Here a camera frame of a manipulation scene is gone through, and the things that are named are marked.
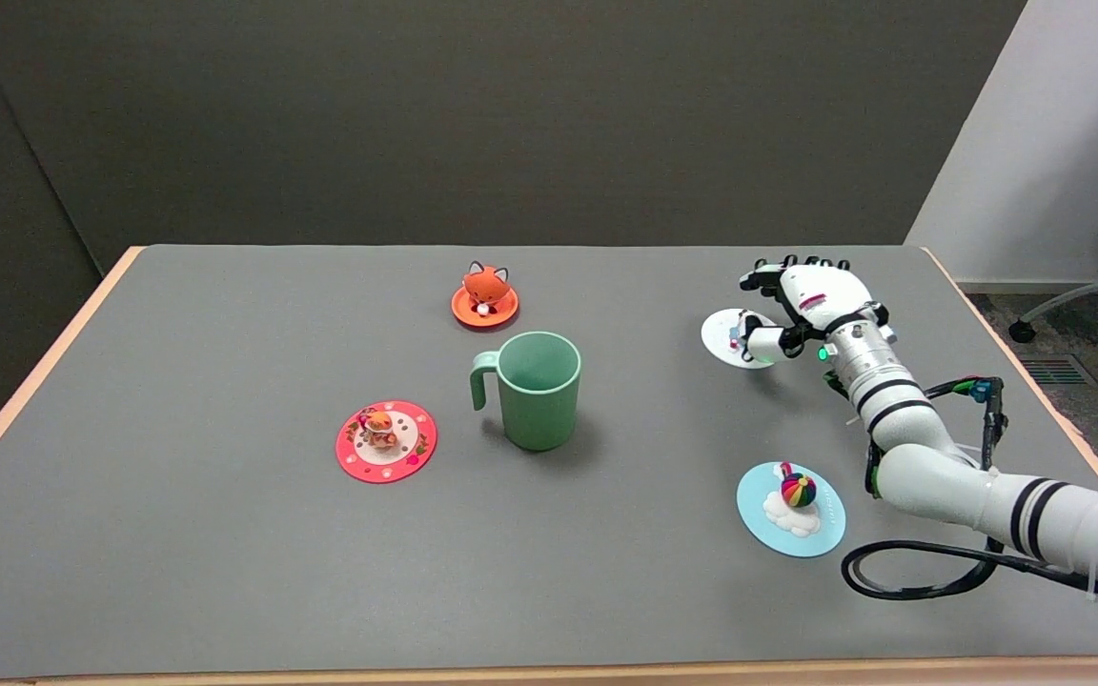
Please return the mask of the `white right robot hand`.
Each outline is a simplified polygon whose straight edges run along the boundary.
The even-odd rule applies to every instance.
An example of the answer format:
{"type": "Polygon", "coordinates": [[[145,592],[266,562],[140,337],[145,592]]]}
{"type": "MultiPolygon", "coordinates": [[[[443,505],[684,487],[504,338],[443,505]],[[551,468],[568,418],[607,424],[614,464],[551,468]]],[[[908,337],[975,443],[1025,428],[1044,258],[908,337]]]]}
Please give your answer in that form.
{"type": "Polygon", "coordinates": [[[782,326],[753,310],[741,313],[736,340],[744,363],[772,366],[802,356],[810,340],[826,344],[830,334],[850,322],[866,320],[887,335],[889,342],[894,340],[888,310],[872,299],[849,261],[814,255],[799,262],[793,254],[781,262],[762,259],[741,277],[740,288],[774,299],[789,320],[782,326]]]}

